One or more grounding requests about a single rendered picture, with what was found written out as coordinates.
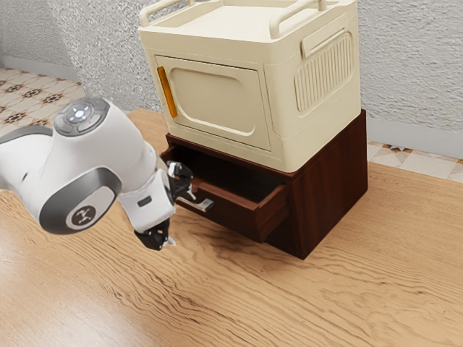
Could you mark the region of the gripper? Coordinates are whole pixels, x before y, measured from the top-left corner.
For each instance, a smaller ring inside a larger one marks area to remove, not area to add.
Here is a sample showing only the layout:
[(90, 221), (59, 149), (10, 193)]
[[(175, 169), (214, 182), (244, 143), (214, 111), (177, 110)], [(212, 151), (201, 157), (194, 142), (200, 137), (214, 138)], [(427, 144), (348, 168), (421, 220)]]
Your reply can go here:
[(142, 244), (152, 250), (162, 250), (165, 246), (176, 246), (177, 243), (169, 235), (170, 219), (166, 219), (162, 223), (151, 227), (143, 232), (134, 230), (136, 237)]

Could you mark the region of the open dark brown drawer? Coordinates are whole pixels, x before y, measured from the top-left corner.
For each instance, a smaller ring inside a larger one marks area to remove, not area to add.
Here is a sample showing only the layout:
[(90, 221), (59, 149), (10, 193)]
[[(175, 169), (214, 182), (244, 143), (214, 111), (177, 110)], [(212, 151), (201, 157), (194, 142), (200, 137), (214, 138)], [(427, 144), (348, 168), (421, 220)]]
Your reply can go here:
[(213, 202), (205, 212), (180, 206), (253, 241), (265, 241), (289, 215), (286, 186), (274, 176), (181, 145), (170, 145), (162, 158), (185, 164), (194, 173), (197, 201)]

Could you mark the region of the dark brown wooden cabinet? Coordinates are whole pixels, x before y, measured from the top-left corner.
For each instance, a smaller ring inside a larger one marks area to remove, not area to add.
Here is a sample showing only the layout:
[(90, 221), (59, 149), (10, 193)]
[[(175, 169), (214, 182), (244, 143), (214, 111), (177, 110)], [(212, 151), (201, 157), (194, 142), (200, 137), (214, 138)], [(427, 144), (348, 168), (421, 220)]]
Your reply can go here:
[(166, 135), (181, 145), (274, 176), (286, 186), (289, 215), (263, 242), (306, 258), (368, 190), (366, 111), (351, 121), (300, 169), (284, 173)]

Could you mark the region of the cream box with lid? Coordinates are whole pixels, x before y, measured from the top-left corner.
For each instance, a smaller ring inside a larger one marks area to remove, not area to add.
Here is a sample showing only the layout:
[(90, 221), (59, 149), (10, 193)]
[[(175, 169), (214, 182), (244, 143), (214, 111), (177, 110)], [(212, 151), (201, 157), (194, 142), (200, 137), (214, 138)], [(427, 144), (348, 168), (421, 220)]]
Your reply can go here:
[(158, 0), (139, 18), (175, 137), (291, 173), (360, 115), (357, 0)]

